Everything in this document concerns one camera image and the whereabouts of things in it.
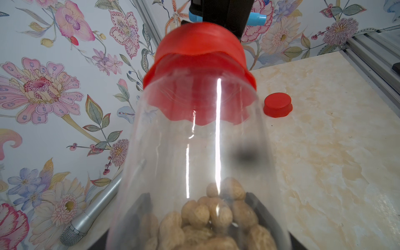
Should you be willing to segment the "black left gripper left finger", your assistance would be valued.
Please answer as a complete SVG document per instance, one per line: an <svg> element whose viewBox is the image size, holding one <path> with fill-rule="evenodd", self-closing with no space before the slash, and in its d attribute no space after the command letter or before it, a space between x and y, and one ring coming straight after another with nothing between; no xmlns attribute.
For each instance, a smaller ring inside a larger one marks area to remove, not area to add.
<svg viewBox="0 0 400 250"><path fill-rule="evenodd" d="M88 250L105 250L109 231L106 231Z"/></svg>

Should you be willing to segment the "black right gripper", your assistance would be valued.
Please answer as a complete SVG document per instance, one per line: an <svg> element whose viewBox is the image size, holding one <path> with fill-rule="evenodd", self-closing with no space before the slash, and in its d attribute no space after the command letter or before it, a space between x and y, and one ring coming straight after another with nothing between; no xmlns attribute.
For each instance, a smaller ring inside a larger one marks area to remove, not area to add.
<svg viewBox="0 0 400 250"><path fill-rule="evenodd" d="M202 17L203 22L224 27L240 40L247 25L253 3L253 1L243 0L191 1L189 13Z"/></svg>

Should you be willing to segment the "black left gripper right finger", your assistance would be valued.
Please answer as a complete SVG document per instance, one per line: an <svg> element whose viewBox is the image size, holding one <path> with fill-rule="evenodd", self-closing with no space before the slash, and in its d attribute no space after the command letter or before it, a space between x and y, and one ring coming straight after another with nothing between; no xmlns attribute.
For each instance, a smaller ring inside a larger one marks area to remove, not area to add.
<svg viewBox="0 0 400 250"><path fill-rule="evenodd" d="M292 233L289 233L292 250L308 250Z"/></svg>

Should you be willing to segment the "peanut jar red lid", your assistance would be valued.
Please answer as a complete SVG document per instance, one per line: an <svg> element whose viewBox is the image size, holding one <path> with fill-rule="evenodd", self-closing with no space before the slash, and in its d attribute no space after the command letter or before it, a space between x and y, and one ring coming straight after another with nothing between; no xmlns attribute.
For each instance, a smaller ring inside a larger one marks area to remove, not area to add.
<svg viewBox="0 0 400 250"><path fill-rule="evenodd" d="M133 127L108 250L290 250L256 80L211 23L164 37Z"/></svg>

